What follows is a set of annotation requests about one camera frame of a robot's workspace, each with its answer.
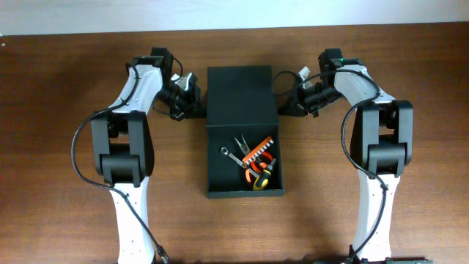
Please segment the black box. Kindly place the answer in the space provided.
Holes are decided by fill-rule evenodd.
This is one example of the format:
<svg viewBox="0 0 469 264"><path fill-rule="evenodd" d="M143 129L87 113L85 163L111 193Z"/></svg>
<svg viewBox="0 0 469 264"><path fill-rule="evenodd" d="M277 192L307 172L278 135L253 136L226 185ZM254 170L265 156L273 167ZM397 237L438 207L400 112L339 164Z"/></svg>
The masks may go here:
<svg viewBox="0 0 469 264"><path fill-rule="evenodd" d="M272 91L272 67L210 67L207 90L207 197L279 197L284 194L279 118ZM263 190L255 191L243 168L221 153L225 147L237 158L245 157L239 144L255 149L267 137L267 152L276 159L273 174Z"/></svg>

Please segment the orange handled metal file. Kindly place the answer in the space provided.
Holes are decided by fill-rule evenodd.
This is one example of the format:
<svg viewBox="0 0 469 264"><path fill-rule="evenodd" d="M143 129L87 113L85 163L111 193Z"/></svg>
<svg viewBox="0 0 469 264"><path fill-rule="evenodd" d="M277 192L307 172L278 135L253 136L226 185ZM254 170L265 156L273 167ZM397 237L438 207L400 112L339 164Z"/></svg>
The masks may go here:
<svg viewBox="0 0 469 264"><path fill-rule="evenodd" d="M271 136L268 136L264 141L262 141L257 147L255 147L250 153L248 153L245 158L242 160L244 164L250 164L255 162L255 160L263 154L269 146L274 143L274 140Z"/></svg>

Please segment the red small cutting pliers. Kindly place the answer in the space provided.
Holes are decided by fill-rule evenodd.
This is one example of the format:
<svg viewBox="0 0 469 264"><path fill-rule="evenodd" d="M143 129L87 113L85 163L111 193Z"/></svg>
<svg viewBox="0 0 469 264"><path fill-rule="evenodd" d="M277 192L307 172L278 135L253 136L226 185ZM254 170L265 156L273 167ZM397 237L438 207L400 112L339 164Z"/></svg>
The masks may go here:
<svg viewBox="0 0 469 264"><path fill-rule="evenodd" d="M261 153L254 162L251 163L251 168L256 172L260 173L267 167L268 164L273 160L273 156L269 152Z"/></svg>

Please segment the silver ring spanner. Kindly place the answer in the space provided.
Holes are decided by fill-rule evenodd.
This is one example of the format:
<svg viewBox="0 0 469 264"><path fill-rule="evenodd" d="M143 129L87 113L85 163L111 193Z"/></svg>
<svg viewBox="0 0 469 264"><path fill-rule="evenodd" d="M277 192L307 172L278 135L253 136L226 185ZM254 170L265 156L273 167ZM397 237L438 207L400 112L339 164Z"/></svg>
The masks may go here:
<svg viewBox="0 0 469 264"><path fill-rule="evenodd" d="M229 152L226 147L222 147L220 152L224 155L230 157L236 164L240 165L243 169L247 169L250 174L252 174L255 178L258 178L259 175L253 170L247 167L239 158L237 158L233 153Z"/></svg>

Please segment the orange black long-nose pliers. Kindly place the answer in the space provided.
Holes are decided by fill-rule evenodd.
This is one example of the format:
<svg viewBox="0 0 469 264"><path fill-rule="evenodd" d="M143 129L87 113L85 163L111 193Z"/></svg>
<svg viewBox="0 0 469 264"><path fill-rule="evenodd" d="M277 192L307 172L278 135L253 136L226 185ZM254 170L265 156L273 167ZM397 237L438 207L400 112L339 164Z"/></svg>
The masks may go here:
<svg viewBox="0 0 469 264"><path fill-rule="evenodd" d="M244 136L241 136L241 139L243 140L242 142L240 142L237 138L234 138L234 140L236 141L236 143L237 143L238 147L240 148L241 152L246 156L252 150L248 146ZM248 168L251 169L251 164L246 164L246 165L247 165ZM248 183L253 184L254 179L256 179L256 178L252 174L250 174L249 171L246 169L245 170L245 179Z"/></svg>

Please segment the yellow black screwdriver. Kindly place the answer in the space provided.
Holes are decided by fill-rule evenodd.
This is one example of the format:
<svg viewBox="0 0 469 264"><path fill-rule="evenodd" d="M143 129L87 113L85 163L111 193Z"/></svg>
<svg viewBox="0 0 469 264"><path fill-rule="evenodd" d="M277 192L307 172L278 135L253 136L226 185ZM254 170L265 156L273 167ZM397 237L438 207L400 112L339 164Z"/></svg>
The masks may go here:
<svg viewBox="0 0 469 264"><path fill-rule="evenodd" d="M270 176L272 175L274 166L276 164L276 159L274 158L263 170L261 175L256 179L253 184L253 190L263 190L268 184Z"/></svg>

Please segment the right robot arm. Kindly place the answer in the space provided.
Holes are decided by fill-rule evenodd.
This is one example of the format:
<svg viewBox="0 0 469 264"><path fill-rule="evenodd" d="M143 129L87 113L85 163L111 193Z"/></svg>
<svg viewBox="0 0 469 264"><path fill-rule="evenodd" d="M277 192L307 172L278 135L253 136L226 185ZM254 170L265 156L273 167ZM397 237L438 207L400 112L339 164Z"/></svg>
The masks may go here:
<svg viewBox="0 0 469 264"><path fill-rule="evenodd" d="M343 263L428 263L425 257L393 258L390 228L394 197L413 155L413 105L384 92L358 58L345 59L338 48L318 57L320 72L304 67L280 115L318 117L321 109L344 98L350 105L342 127L354 117L350 140L340 130L346 158L360 185L358 226ZM318 82L313 84L314 77Z"/></svg>

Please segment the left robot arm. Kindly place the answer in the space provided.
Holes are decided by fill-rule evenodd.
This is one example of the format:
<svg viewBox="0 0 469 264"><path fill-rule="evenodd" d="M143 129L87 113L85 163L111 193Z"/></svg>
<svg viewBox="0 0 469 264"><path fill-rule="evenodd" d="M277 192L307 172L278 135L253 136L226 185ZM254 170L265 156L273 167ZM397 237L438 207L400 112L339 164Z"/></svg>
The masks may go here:
<svg viewBox="0 0 469 264"><path fill-rule="evenodd" d="M155 153L147 115L157 100L176 121L207 114L197 77L173 73L175 62L167 48L154 47L150 55L134 57L119 97L90 120L95 168L111 193L117 217L118 263L169 262L149 230L147 190Z"/></svg>

